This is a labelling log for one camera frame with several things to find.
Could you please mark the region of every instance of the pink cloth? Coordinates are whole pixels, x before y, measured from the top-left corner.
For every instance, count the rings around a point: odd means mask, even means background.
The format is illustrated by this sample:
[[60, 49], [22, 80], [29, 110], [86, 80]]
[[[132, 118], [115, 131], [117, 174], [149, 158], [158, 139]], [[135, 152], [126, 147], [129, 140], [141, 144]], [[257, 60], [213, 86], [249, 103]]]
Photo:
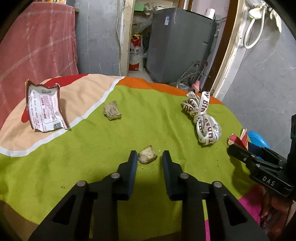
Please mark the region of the pink cloth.
[[25, 81], [39, 84], [78, 74], [74, 8], [33, 2], [0, 44], [0, 129], [25, 97]]

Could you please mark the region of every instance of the human hand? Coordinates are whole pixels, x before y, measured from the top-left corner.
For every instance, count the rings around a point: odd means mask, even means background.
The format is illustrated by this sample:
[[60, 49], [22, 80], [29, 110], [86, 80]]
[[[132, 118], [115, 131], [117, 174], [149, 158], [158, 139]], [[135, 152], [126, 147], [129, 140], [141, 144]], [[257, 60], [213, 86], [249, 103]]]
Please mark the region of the human hand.
[[273, 196], [270, 193], [265, 193], [263, 197], [260, 218], [263, 219], [266, 217], [272, 208], [281, 212], [278, 221], [267, 233], [269, 239], [274, 241], [294, 215], [296, 203], [294, 201], [291, 203], [291, 199], [285, 199], [282, 197]]

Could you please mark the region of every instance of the snack wrapper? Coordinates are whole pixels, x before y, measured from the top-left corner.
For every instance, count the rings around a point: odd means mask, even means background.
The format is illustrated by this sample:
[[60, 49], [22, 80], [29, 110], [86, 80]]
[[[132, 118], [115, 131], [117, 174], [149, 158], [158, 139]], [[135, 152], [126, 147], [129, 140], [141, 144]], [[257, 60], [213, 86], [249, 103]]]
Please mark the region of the snack wrapper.
[[60, 128], [68, 129], [60, 109], [60, 86], [35, 85], [30, 80], [26, 83], [26, 108], [32, 129], [48, 132]]

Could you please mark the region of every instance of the lanyard strap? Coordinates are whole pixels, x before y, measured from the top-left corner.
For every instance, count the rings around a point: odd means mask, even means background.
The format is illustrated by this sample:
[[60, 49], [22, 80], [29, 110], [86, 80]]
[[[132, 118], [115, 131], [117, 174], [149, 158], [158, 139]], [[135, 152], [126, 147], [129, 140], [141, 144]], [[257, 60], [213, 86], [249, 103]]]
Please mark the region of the lanyard strap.
[[222, 132], [219, 123], [212, 116], [207, 115], [210, 93], [204, 91], [200, 98], [190, 91], [186, 96], [187, 100], [183, 100], [183, 109], [193, 117], [198, 140], [203, 145], [215, 143], [221, 137]]

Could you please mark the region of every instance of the small stone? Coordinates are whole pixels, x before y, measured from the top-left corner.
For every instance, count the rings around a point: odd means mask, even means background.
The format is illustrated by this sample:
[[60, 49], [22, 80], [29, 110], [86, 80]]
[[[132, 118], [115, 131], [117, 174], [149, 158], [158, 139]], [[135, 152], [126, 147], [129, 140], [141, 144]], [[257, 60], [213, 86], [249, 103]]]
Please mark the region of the small stone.
[[116, 102], [116, 100], [114, 100], [111, 103], [106, 104], [104, 106], [103, 114], [110, 121], [113, 121], [113, 120], [116, 120], [116, 119], [121, 119], [121, 114], [120, 114], [119, 110], [117, 109], [117, 102]]
[[149, 164], [157, 159], [157, 155], [155, 154], [153, 147], [147, 146], [144, 150], [138, 153], [138, 161], [141, 164]]

